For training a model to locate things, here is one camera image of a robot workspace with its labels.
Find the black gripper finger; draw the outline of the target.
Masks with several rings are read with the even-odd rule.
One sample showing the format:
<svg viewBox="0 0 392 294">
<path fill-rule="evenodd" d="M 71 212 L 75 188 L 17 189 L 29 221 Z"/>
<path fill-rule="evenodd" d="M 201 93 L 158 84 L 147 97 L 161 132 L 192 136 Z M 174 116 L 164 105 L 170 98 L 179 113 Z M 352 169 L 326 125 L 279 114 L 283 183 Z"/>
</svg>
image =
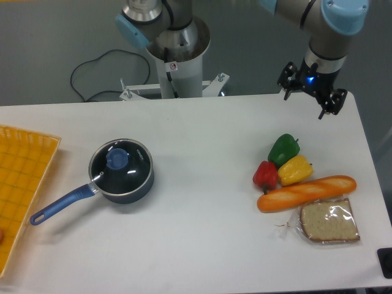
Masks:
<svg viewBox="0 0 392 294">
<path fill-rule="evenodd" d="M 337 115 L 342 109 L 347 97 L 346 89 L 333 89 L 330 93 L 321 93 L 317 95 L 317 102 L 322 110 L 318 119 L 322 119 L 324 115 Z"/>
<path fill-rule="evenodd" d="M 298 81 L 296 80 L 297 67 L 294 63 L 289 62 L 282 70 L 277 84 L 284 90 L 284 100 L 287 100 L 292 92 L 298 90 Z"/>
</svg>

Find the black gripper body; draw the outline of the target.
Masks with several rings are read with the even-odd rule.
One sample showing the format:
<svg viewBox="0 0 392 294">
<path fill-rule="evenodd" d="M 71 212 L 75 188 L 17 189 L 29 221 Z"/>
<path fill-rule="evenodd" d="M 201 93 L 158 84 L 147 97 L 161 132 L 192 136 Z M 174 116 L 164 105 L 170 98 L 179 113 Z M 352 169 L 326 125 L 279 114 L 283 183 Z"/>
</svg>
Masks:
<svg viewBox="0 0 392 294">
<path fill-rule="evenodd" d="M 330 98 L 337 77 L 336 62 L 322 58 L 304 58 L 295 75 L 295 91 L 320 99 Z"/>
</svg>

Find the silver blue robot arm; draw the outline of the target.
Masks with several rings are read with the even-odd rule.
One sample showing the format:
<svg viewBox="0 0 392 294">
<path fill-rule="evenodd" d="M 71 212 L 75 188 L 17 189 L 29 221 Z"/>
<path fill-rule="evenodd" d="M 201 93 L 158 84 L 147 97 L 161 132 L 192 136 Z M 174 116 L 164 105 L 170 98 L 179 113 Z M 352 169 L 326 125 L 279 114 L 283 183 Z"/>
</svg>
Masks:
<svg viewBox="0 0 392 294">
<path fill-rule="evenodd" d="M 310 33 L 302 64 L 288 63 L 278 85 L 289 96 L 301 91 L 314 97 L 323 115 L 336 115 L 347 91 L 333 84 L 349 52 L 353 36 L 366 18 L 367 1 L 262 1 L 264 9 Z M 211 36 L 190 1 L 127 1 L 115 18 L 119 32 L 134 47 L 154 58 L 164 99 L 214 96 L 225 76 L 203 87 L 202 57 Z"/>
</svg>

